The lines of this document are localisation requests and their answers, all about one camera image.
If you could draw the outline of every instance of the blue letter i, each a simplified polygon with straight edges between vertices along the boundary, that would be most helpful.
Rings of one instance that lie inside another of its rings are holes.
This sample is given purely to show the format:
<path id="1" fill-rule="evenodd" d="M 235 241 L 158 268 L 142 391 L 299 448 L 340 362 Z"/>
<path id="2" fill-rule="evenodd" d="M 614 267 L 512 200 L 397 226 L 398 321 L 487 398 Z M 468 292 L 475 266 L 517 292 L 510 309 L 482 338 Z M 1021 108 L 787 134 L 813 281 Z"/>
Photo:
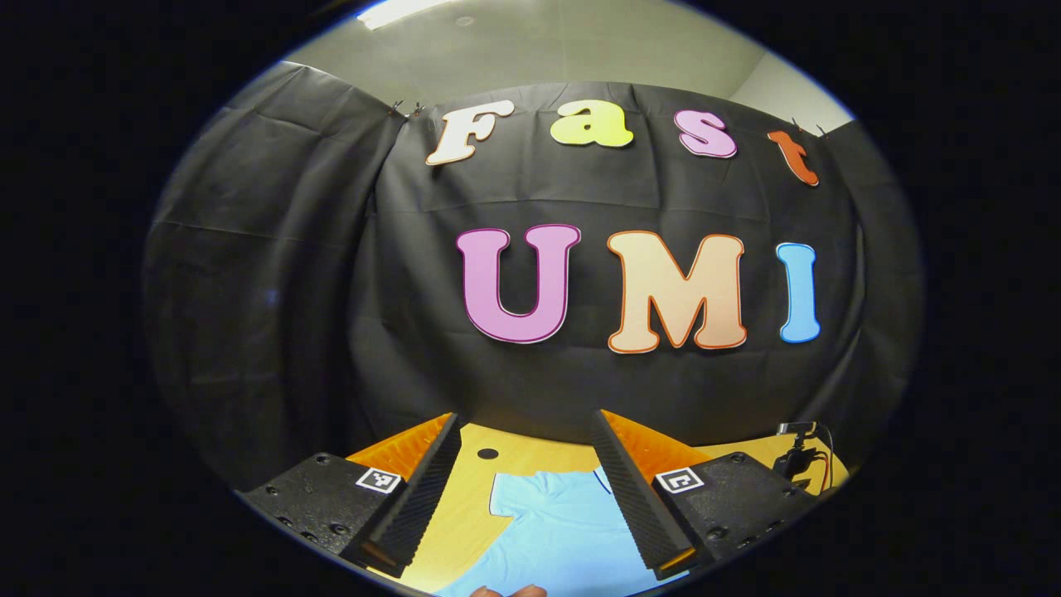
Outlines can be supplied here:
<path id="1" fill-rule="evenodd" d="M 778 245 L 778 259 L 788 276 L 788 321 L 781 328 L 781 339 L 797 344 L 814 340 L 821 327 L 814 318 L 814 248 L 796 242 Z"/>

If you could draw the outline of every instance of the light blue t-shirt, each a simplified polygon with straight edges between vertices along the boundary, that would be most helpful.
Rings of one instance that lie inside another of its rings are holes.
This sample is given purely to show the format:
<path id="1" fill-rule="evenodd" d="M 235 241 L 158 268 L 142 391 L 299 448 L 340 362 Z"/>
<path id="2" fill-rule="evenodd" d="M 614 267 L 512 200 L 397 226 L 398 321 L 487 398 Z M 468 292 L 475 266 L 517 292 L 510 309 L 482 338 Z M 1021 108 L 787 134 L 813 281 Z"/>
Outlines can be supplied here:
<path id="1" fill-rule="evenodd" d="M 549 597 L 622 597 L 688 574 L 658 581 L 645 567 L 601 468 L 498 474 L 490 514 L 515 520 L 439 597 L 468 597 L 484 584 L 502 595 L 537 584 Z"/>

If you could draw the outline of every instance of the cable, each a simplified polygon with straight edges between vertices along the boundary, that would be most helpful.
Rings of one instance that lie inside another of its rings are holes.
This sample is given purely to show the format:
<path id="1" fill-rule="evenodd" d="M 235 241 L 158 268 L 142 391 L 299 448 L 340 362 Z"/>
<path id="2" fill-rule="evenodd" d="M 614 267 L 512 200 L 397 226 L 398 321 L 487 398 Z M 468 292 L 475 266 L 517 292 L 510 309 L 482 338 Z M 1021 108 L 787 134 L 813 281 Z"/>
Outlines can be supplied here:
<path id="1" fill-rule="evenodd" d="M 825 463 L 825 472 L 821 477 L 821 489 L 818 490 L 818 493 L 820 494 L 821 492 L 825 491 L 825 479 L 829 478 L 829 459 L 825 458 L 825 453 L 821 452 L 820 450 L 817 453 L 815 453 L 814 458 L 811 459 L 811 462 L 815 462 L 818 460 Z"/>
<path id="2" fill-rule="evenodd" d="M 836 451 L 834 450 L 834 446 L 833 446 L 833 433 L 829 431 L 829 427 L 827 425 L 824 425 L 822 423 L 819 423 L 818 425 L 821 425 L 822 429 L 825 431 L 825 435 L 829 436 L 829 464 L 828 464 L 828 469 L 829 469 L 829 489 L 833 489 L 833 456 L 836 454 Z M 822 479 L 821 487 L 825 487 L 824 479 Z"/>

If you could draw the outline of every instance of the peach letter m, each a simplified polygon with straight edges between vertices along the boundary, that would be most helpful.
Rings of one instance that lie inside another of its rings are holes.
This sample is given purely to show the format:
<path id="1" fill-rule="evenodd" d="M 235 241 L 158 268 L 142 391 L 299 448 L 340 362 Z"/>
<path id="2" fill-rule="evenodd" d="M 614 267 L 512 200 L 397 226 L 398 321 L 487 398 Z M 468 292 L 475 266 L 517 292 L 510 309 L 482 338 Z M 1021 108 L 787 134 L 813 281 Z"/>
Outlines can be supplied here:
<path id="1" fill-rule="evenodd" d="M 623 313 L 620 330 L 608 347 L 624 354 L 647 353 L 659 347 L 651 331 L 653 306 L 675 349 L 685 344 L 703 310 L 703 326 L 693 337 L 701 349 L 732 349 L 748 332 L 741 326 L 741 239 L 711 234 L 700 241 L 689 275 L 684 275 L 659 234 L 616 232 L 608 248 L 623 263 Z"/>

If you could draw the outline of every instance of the letter u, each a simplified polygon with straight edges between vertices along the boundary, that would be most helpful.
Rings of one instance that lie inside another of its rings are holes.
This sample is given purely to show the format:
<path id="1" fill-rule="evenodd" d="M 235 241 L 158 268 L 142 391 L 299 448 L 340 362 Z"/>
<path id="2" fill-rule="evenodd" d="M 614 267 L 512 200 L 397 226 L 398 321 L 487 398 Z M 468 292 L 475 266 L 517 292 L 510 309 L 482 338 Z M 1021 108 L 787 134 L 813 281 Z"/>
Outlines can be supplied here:
<path id="1" fill-rule="evenodd" d="M 508 232 L 498 228 L 469 230 L 457 236 L 464 253 L 464 293 L 468 319 L 480 332 L 504 343 L 533 345 L 560 330 L 568 313 L 568 254 L 581 232 L 566 224 L 545 224 L 526 231 L 538 253 L 538 301 L 528 314 L 501 305 L 501 251 Z"/>

